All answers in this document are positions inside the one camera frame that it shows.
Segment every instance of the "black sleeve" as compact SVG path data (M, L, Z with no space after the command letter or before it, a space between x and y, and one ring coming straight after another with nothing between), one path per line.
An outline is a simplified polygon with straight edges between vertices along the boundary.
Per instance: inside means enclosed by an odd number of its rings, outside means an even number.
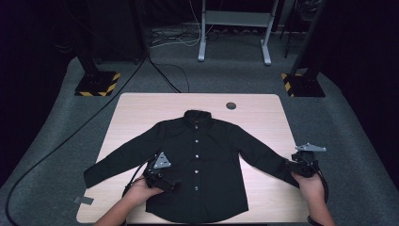
M293 186L299 187L298 182L286 168L287 159L275 153L267 145L232 124L228 129L229 143L241 154L251 166L277 177Z
M165 124L158 122L153 128L118 147L106 158L84 172L86 187L133 169L153 157L162 145Z

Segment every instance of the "wrist strap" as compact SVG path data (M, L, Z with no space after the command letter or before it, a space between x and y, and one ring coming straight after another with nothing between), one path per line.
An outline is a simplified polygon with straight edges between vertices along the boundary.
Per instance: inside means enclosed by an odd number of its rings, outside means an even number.
M309 224L313 225L313 226L323 226L323 224L319 224L316 221L314 221L311 216L308 216L308 222Z

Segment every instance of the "light wood tabletop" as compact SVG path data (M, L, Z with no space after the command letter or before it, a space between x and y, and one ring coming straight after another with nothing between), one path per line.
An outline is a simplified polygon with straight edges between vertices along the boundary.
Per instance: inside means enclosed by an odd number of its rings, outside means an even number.
M228 109L227 103L234 103L236 108ZM277 95L123 93L109 124L97 162L157 122L180 118L190 109L208 111L214 119L239 125L285 158L291 159L291 154L296 152L295 141ZM220 223L307 221L309 212L299 189L251 167L242 158L240 161L249 211ZM77 220L81 223L92 223L100 218L120 199L135 171L136 169L131 169L87 189L85 197L94 201L91 205L80 204ZM145 212L145 203L130 213L127 222L170 223Z

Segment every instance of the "white metal stand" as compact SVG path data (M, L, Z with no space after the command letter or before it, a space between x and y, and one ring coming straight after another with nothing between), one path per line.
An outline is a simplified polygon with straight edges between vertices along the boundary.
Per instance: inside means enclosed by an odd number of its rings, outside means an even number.
M205 60L206 49L206 31L207 24L221 24L221 25L241 25L241 26L258 26L267 27L264 39L261 40L263 61L266 66L270 66L272 61L270 59L269 50L267 49L267 42L269 41L272 24L276 17L276 9L279 0L274 0L272 11L269 13L262 12L236 12L236 11L214 11L206 10L206 0L202 0L202 21L199 45L199 61Z

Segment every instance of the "long-sleeved shirt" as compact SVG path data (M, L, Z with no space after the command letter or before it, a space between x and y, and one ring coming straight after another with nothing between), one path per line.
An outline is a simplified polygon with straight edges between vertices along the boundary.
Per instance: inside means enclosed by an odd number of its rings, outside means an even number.
M172 222L217 222L248 210L239 154L251 166L298 187L286 158L238 125L198 110L160 121L121 145L85 171L86 185L95 186L161 152L171 163L162 171L164 178L181 182L149 198L146 211Z

